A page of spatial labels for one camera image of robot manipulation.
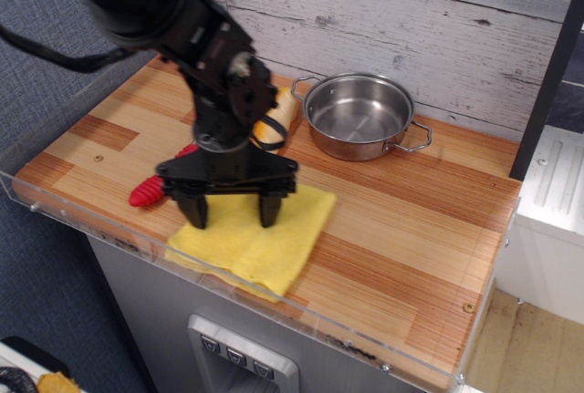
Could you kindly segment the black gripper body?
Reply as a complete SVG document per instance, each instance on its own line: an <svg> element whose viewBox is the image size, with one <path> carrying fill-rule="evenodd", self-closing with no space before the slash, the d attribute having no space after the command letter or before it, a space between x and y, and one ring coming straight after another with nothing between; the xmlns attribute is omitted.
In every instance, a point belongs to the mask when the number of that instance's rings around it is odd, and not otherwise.
<svg viewBox="0 0 584 393"><path fill-rule="evenodd" d="M286 197L297 189L296 172L295 161L251 142L226 153L199 148L156 168L163 192L174 199L233 194Z"/></svg>

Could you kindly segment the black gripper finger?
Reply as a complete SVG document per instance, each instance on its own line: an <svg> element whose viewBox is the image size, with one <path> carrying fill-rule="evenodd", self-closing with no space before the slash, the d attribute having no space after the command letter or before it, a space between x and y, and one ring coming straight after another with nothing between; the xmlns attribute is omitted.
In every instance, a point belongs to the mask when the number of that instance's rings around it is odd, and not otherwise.
<svg viewBox="0 0 584 393"><path fill-rule="evenodd" d="M284 194L279 192L259 195L260 220L264 228L269 228L276 223L283 198Z"/></svg>
<svg viewBox="0 0 584 393"><path fill-rule="evenodd" d="M208 206L203 195L178 197L177 205L187 221L197 229L205 229L208 218Z"/></svg>

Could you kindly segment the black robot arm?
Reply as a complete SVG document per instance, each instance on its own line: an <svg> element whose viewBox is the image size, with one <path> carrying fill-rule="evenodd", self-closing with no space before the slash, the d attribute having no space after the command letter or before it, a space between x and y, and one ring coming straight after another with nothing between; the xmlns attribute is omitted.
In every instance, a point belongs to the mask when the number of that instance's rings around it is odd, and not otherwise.
<svg viewBox="0 0 584 393"><path fill-rule="evenodd" d="M264 227L296 189L297 164L258 148L258 121L276 107L252 38L214 0L87 0L98 28L128 51L153 50L180 69L194 98L194 152L157 167L163 192L197 228L210 195L254 194Z"/></svg>

